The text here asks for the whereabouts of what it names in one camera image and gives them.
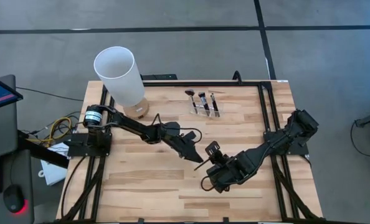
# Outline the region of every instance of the red light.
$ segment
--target red light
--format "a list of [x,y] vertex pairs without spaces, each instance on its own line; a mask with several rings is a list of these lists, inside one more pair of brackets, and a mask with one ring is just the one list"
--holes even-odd
[[29,201],[27,201],[26,199],[24,199],[24,205],[23,205],[23,208],[22,208],[20,211],[18,211],[18,212],[16,212],[16,213],[14,213],[14,214],[15,214],[15,215],[21,215],[21,214],[23,214],[23,213],[25,213],[25,212],[26,212],[27,208],[29,208]]

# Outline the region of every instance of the yellow cable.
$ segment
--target yellow cable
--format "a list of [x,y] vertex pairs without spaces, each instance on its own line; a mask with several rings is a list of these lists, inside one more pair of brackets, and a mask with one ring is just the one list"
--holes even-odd
[[[68,130],[66,130],[63,134],[61,134],[61,135],[59,135],[59,136],[57,136],[57,137],[54,137],[53,136],[53,132],[54,132],[54,129],[55,129],[55,126],[57,125],[57,124],[59,124],[61,121],[64,121],[64,120],[66,120],[66,121],[68,121],[69,122],[69,125],[68,125]],[[62,138],[63,136],[65,136],[70,130],[72,129],[72,120],[70,119],[70,118],[68,118],[68,117],[63,117],[63,118],[59,118],[59,119],[57,119],[53,124],[52,124],[52,126],[50,127],[50,132],[49,132],[49,137],[47,138],[47,139],[43,139],[43,140],[41,140],[41,139],[27,139],[27,140],[29,140],[29,141],[32,141],[32,142],[46,142],[47,143],[47,147],[49,147],[50,146],[50,144],[51,144],[51,142],[53,141],[53,140],[55,140],[55,139],[60,139],[60,138]]]

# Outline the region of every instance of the wooden table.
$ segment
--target wooden table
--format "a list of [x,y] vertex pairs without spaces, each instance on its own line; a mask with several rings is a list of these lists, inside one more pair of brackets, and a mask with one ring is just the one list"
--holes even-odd
[[[284,127],[295,109],[290,86],[287,82],[272,81],[272,87],[278,117],[281,127]],[[203,139],[196,144],[196,149],[203,159],[207,158],[205,147],[214,140],[220,144],[221,151],[230,156],[263,143],[265,128],[256,87],[193,87],[196,93],[214,93],[217,102],[224,104],[226,113],[220,118],[190,114],[184,93],[188,88],[146,87],[145,97],[149,100],[150,110],[141,122],[150,124],[159,113],[163,122],[177,121],[181,127],[200,129]],[[88,105],[99,104],[101,94],[102,82],[88,83],[81,121]],[[270,112],[267,99],[268,96],[265,100]],[[87,131],[84,127],[78,130],[82,133]],[[232,222],[281,220],[269,157],[257,175],[243,185],[232,185],[230,192],[222,194],[215,190],[205,192],[200,181],[211,163],[193,171],[198,164],[180,159],[164,143],[147,145],[138,136],[119,128],[113,128],[112,133],[113,143],[103,176],[98,222],[136,222],[138,218],[144,218],[146,222],[220,222],[222,217],[229,217]],[[70,161],[67,177],[79,160],[74,158]],[[310,165],[300,156],[288,156],[288,160],[296,192],[313,213],[321,216]],[[87,166],[88,158],[79,166],[68,187],[65,213],[83,191]],[[287,193],[283,191],[287,213],[291,217]],[[90,216],[92,198],[93,192],[88,200],[86,218]]]

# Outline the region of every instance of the concrete floor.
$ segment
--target concrete floor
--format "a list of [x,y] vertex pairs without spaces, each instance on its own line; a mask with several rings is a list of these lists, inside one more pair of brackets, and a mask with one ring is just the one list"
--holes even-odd
[[[260,0],[266,26],[370,25],[370,0]],[[253,1],[238,0],[0,0],[0,30],[167,26],[257,26]],[[351,145],[353,120],[370,114],[370,30],[268,31],[278,79],[290,81],[298,108],[320,123],[308,143],[324,216],[370,223],[370,158]],[[176,73],[179,79],[268,79],[260,32],[110,34],[0,34],[0,76],[17,85],[83,98],[96,54],[131,49],[143,74]],[[20,129],[39,129],[81,102],[21,91]],[[355,130],[370,154],[370,127]],[[53,220],[62,183],[47,187],[36,176],[36,223]]]

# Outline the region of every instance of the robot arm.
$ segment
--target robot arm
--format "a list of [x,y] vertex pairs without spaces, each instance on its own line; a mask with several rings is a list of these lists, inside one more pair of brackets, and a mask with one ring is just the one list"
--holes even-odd
[[265,157],[273,153],[284,154],[294,144],[301,147],[317,130],[318,123],[305,110],[296,110],[288,118],[285,128],[274,133],[265,133],[265,142],[255,149],[248,149],[229,157],[222,155],[217,142],[212,142],[206,148],[206,152],[209,155],[207,161],[211,161],[213,166],[207,170],[205,178],[210,179],[213,187],[205,189],[202,186],[202,188],[206,191],[216,189],[221,193],[224,190],[229,191],[232,184],[243,184],[257,173]]
[[[101,125],[102,113],[104,111],[107,111],[108,115],[111,116],[111,122]],[[181,158],[193,162],[203,162],[203,159],[195,149],[195,142],[193,141],[196,137],[195,133],[191,131],[181,135],[181,127],[177,122],[159,122],[157,124],[144,125],[126,117],[112,106],[92,105],[87,108],[83,124],[88,128],[88,133],[91,136],[98,136],[95,134],[97,131],[121,128],[138,135],[142,141],[148,144],[156,144],[163,141],[173,148]]]

